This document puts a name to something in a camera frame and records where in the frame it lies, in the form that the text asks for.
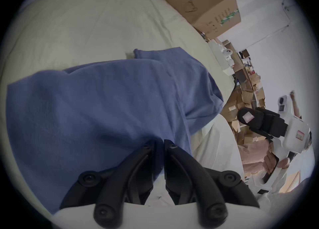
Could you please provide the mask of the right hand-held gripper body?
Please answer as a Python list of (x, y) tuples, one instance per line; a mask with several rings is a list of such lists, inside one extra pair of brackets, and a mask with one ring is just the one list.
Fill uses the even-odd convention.
[(272, 153), (276, 164), (271, 173), (259, 172), (254, 175), (254, 194), (261, 195), (273, 191), (287, 171), (287, 169), (279, 168), (278, 163), (288, 158), (289, 154), (301, 154), (308, 148), (310, 128), (306, 122), (295, 115), (291, 96), (281, 96), (277, 104), (277, 113), (261, 107), (256, 108), (263, 113), (262, 124), (257, 133), (272, 140)]

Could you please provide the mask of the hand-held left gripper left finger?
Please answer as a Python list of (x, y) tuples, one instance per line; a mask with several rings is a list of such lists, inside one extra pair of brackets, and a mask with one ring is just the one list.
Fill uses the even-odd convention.
[(100, 226), (121, 226), (124, 203), (144, 205), (154, 186), (157, 156), (163, 159), (163, 141), (152, 139), (118, 166), (84, 171), (70, 187), (60, 210), (94, 204), (91, 217)]

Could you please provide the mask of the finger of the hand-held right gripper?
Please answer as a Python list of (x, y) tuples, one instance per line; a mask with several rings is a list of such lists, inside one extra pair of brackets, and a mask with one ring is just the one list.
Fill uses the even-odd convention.
[(237, 119), (251, 130), (260, 130), (264, 121), (264, 111), (260, 107), (256, 109), (242, 107), (237, 112)]

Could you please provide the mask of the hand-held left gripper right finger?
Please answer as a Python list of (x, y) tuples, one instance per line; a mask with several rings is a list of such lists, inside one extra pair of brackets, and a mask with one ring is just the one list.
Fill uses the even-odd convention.
[(229, 215), (226, 203), (260, 208), (237, 172), (205, 168), (171, 140), (164, 140), (164, 150), (165, 188), (175, 205), (197, 204), (201, 226), (222, 225)]

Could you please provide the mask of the person's right hand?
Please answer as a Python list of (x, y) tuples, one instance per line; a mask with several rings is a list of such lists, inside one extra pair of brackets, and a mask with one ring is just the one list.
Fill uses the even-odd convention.
[(289, 158), (285, 158), (277, 163), (275, 155), (270, 151), (267, 151), (266, 156), (264, 157), (263, 167), (268, 174), (271, 174), (276, 167), (287, 169), (289, 165)]

